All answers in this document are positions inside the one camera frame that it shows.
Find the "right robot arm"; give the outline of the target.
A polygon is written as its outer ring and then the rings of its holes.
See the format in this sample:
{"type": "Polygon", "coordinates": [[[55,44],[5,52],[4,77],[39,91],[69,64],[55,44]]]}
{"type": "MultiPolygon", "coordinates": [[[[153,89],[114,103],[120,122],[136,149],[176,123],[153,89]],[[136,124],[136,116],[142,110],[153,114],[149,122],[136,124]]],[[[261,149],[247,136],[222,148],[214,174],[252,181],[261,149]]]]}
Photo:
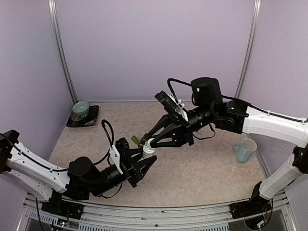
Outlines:
{"type": "Polygon", "coordinates": [[[246,203],[249,213],[255,214],[265,203],[289,183],[308,171],[308,121],[260,109],[246,101],[221,94],[215,78],[200,77],[189,83],[194,108],[187,110],[175,92],[164,91],[155,98],[166,114],[146,133],[143,157],[154,155],[157,148],[192,145],[195,132],[205,126],[233,133],[258,134],[287,141],[294,145],[288,160],[269,178],[259,182],[246,203]]]}

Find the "white pill bottle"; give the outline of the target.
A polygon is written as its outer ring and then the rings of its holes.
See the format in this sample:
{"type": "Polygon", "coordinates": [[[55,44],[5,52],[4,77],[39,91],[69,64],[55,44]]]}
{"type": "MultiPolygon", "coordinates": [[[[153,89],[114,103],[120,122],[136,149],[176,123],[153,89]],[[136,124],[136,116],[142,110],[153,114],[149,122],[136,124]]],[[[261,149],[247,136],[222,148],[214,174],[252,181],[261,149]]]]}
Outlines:
{"type": "Polygon", "coordinates": [[[144,159],[154,156],[155,149],[150,146],[149,141],[147,141],[142,148],[142,156],[144,159]]]}

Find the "green pill organizer box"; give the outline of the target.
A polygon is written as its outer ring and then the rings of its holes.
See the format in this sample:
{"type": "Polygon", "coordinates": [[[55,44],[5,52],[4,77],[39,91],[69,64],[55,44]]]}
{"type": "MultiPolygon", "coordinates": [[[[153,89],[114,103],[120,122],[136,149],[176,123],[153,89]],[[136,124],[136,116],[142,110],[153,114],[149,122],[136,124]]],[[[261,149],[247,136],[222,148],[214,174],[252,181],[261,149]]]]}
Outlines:
{"type": "Polygon", "coordinates": [[[146,144],[146,142],[148,141],[148,134],[145,133],[145,134],[143,135],[143,137],[140,138],[140,139],[139,139],[137,136],[133,135],[133,136],[131,137],[131,140],[132,140],[139,148],[142,148],[142,147],[146,144]]]}

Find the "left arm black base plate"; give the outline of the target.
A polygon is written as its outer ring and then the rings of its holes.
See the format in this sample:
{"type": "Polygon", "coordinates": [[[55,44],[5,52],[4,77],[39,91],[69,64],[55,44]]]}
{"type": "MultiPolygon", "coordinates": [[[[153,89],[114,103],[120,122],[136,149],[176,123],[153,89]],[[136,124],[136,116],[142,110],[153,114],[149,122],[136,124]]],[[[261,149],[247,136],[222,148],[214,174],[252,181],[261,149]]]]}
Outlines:
{"type": "Polygon", "coordinates": [[[68,201],[61,201],[57,205],[48,202],[42,203],[41,210],[54,215],[80,220],[84,210],[84,205],[68,201]]]}

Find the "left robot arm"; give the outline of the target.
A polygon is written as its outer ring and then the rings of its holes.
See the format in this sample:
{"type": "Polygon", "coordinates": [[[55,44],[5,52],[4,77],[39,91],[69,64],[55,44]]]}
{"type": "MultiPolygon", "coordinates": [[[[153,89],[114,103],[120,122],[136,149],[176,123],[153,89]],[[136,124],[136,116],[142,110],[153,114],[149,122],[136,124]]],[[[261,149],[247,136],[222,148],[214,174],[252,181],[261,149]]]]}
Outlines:
{"type": "Polygon", "coordinates": [[[57,214],[67,210],[67,202],[55,194],[76,201],[95,197],[122,187],[128,181],[135,188],[157,160],[144,158],[142,149],[131,149],[125,138],[119,139],[107,153],[113,165],[100,171],[96,163],[82,156],[61,168],[35,155],[18,140],[19,133],[10,130],[0,136],[0,172],[14,178],[41,202],[48,202],[57,214]]]}

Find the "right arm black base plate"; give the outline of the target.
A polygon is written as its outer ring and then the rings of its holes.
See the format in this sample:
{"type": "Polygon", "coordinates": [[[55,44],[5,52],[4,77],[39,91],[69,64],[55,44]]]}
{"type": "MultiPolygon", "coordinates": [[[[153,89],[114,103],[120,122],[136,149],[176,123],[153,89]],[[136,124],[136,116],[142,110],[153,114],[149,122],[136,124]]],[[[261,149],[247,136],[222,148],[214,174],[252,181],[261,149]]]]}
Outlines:
{"type": "Polygon", "coordinates": [[[242,201],[237,203],[232,203],[229,205],[231,210],[231,215],[233,219],[244,218],[256,214],[260,214],[272,209],[271,203],[260,203],[260,202],[250,202],[242,201]]]}

